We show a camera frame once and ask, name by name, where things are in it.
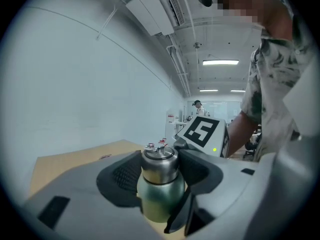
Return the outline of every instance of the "fluorescent light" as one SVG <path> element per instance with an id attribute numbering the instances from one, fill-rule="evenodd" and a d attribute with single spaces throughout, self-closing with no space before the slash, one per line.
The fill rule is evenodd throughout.
<path id="1" fill-rule="evenodd" d="M 204 60 L 203 65 L 237 65 L 239 60 L 236 59 L 212 59 Z"/>
<path id="2" fill-rule="evenodd" d="M 218 90 L 217 89 L 214 89 L 214 90 L 200 90 L 200 92 L 217 92 Z"/>

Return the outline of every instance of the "person in background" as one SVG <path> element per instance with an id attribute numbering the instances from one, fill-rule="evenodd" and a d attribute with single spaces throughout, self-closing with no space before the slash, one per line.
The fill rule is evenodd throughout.
<path id="1" fill-rule="evenodd" d="M 193 104 L 196 107 L 196 114 L 198 116 L 207 116 L 207 111 L 204 106 L 202 106 L 200 100 L 196 100 Z"/>
<path id="2" fill-rule="evenodd" d="M 283 98 L 317 54 L 317 46 L 300 15 L 283 1 L 217 0 L 217 3 L 225 10 L 250 16 L 263 27 L 261 43 L 251 55 L 241 112 L 228 127 L 229 157 L 261 124 L 263 137 L 253 158 L 258 162 L 264 154 L 277 152 L 299 136 Z"/>

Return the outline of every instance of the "ceiling pipe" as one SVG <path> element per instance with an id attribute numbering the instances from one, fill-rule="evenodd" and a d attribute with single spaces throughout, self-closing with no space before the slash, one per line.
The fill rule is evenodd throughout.
<path id="1" fill-rule="evenodd" d="M 187 74 L 187 71 L 185 69 L 185 65 L 183 63 L 183 60 L 179 54 L 179 47 L 177 45 L 177 43 L 175 42 L 175 40 L 173 39 L 173 37 L 171 35 L 168 35 L 169 36 L 169 39 L 175 49 L 175 54 L 176 54 L 176 57 L 178 58 L 178 61 L 179 61 L 179 64 L 180 64 L 180 67 L 182 69 L 182 73 L 181 75 L 183 75 L 184 77 L 184 82 L 185 82 L 185 85 L 186 85 L 186 89 L 187 89 L 187 95 L 188 96 L 191 96 L 191 91 L 190 91 L 190 86 L 189 86 L 189 80 L 188 80 L 188 74 Z"/>
<path id="2" fill-rule="evenodd" d="M 192 19 L 189 3 L 188 3 L 187 0 L 184 0 L 184 3 L 185 3 L 186 10 L 188 11 L 189 18 L 190 18 L 190 22 L 191 22 L 191 26 L 192 26 L 192 32 L 193 32 L 193 38 L 194 38 L 194 43 L 196 43 L 197 39 L 196 39 L 195 25 L 194 25 L 194 20 Z M 198 88 L 199 88 L 199 56 L 198 56 L 197 48 L 195 48 L 195 51 L 196 51 L 195 54 L 196 54 L 197 82 L 198 82 Z"/>
<path id="3" fill-rule="evenodd" d="M 253 28 L 254 30 L 261 31 L 262 27 L 256 23 L 248 23 L 248 22 L 241 22 L 241 21 L 222 21 L 221 18 L 217 17 L 214 21 L 212 21 L 212 18 L 203 18 L 203 19 L 195 19 L 193 21 L 194 28 L 196 27 L 215 27 L 217 25 L 227 25 L 227 26 L 233 26 L 236 28 Z M 174 30 L 183 30 L 192 28 L 191 22 L 186 21 L 183 25 L 175 26 Z"/>
<path id="4" fill-rule="evenodd" d="M 118 8 L 116 8 L 116 5 L 113 5 L 113 11 L 111 12 L 111 14 L 109 15 L 109 17 L 106 19 L 105 23 L 103 24 L 101 30 L 99 31 L 98 36 L 96 37 L 97 40 L 99 40 L 100 35 L 102 34 L 102 31 L 106 28 L 106 26 L 108 25 L 109 21 L 111 21 L 112 17 L 116 14 Z"/>
<path id="5" fill-rule="evenodd" d="M 168 52 L 169 56 L 170 56 L 171 59 L 172 59 L 174 68 L 175 68 L 175 70 L 176 70 L 176 73 L 178 74 L 178 77 L 179 77 L 180 82 L 181 82 L 181 84 L 182 84 L 183 90 L 184 90 L 185 94 L 188 96 L 188 91 L 187 91 L 185 82 L 184 82 L 184 80 L 183 80 L 183 78 L 182 78 L 180 69 L 179 69 L 179 67 L 178 67 L 178 62 L 177 62 L 176 59 L 171 55 L 171 53 L 170 53 L 170 51 L 169 51 L 169 49 L 171 49 L 171 48 L 174 48 L 174 46 L 173 46 L 173 45 L 169 45 L 169 46 L 167 46 L 165 49 L 166 49 L 166 51 Z"/>

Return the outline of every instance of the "floral shirt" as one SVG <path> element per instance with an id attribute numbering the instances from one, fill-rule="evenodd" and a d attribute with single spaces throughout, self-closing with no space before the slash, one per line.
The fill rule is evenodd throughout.
<path id="1" fill-rule="evenodd" d="M 241 103 L 241 110 L 261 124 L 262 138 L 254 161 L 266 153 L 277 152 L 298 132 L 283 98 L 299 80 L 315 51 L 316 43 L 298 16 L 292 19 L 292 41 L 275 39 L 262 30 L 261 44 L 251 55 Z"/>

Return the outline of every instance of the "wooden table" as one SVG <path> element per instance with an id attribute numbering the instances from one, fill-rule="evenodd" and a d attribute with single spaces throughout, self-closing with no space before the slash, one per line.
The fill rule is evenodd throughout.
<path id="1" fill-rule="evenodd" d="M 144 147 L 127 140 L 120 140 L 79 151 L 38 157 L 33 169 L 29 196 L 31 197 L 49 182 L 73 167 L 95 162 L 105 155 L 116 156 L 136 150 L 143 151 Z M 185 227 L 174 233 L 165 234 L 166 223 L 155 223 L 147 218 L 146 220 L 164 239 L 182 240 L 185 238 Z"/>

